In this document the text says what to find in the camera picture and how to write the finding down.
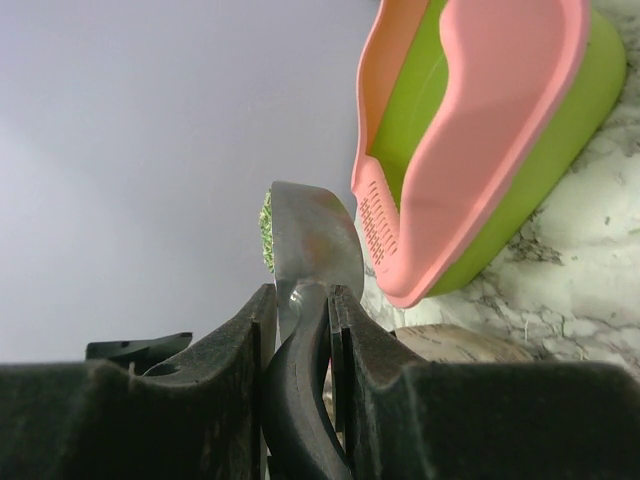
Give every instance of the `marble countertop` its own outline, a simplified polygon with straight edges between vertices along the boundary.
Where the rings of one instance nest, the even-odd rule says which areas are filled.
[[[377,287],[363,248],[362,304],[383,327],[456,324],[540,357],[613,362],[640,378],[640,2],[593,4],[627,47],[629,77],[618,106],[466,288],[396,309]],[[362,239],[358,220],[356,227]]]

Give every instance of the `white wall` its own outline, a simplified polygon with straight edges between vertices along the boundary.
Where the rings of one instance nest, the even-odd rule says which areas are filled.
[[[274,179],[350,207],[374,0],[0,2],[0,362],[204,335]]]

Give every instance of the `gray wall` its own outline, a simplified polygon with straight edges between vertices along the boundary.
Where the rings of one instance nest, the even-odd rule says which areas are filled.
[[[0,2],[0,361],[201,336],[270,276],[274,179],[350,208],[372,0]]]

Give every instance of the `white marble surface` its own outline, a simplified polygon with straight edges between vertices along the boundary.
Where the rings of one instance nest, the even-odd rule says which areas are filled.
[[[619,105],[520,233],[463,290],[395,309],[367,256],[362,303],[385,328],[452,323],[542,357],[613,362],[640,377],[640,1],[593,3],[627,47]]]

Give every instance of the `green vegetable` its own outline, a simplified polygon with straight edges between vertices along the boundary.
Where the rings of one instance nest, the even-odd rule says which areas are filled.
[[[260,233],[262,234],[262,256],[269,272],[274,273],[273,234],[271,233],[271,189],[267,192],[260,211]]]

